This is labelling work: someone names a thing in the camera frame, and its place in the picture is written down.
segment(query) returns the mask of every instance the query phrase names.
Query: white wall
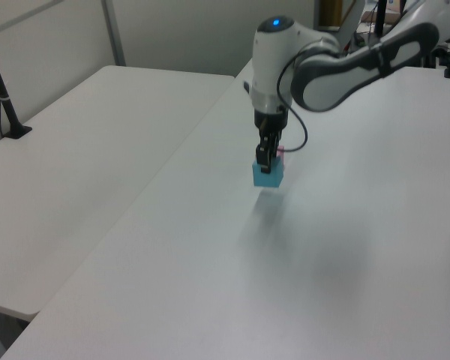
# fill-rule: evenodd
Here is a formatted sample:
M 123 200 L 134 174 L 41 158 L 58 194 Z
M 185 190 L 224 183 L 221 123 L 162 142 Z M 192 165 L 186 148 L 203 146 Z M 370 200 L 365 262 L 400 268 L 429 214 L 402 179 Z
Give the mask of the white wall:
M 100 0 L 64 0 L 0 31 L 0 71 L 21 122 L 114 63 Z
M 127 66 L 235 76 L 257 26 L 278 14 L 314 26 L 315 0 L 112 0 Z

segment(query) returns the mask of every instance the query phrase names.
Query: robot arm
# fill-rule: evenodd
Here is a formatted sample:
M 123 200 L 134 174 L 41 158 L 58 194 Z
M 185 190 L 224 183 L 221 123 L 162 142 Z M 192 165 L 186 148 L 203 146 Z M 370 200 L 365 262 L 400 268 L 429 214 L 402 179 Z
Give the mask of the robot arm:
M 356 90 L 419 60 L 448 38 L 450 0 L 416 1 L 386 36 L 346 57 L 341 57 L 341 45 L 330 34 L 285 16 L 263 22 L 253 43 L 249 91 L 259 128 L 256 161 L 261 172 L 272 171 L 281 131 L 287 126 L 288 106 L 282 100 L 291 104 L 293 98 L 314 112 L 333 109 Z

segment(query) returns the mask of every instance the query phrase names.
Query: floor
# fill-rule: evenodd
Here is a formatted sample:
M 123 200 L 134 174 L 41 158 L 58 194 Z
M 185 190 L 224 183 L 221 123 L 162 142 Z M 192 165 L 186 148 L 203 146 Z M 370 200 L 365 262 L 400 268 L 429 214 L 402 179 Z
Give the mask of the floor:
M 0 343 L 8 349 L 22 334 L 28 325 L 27 322 L 0 313 Z

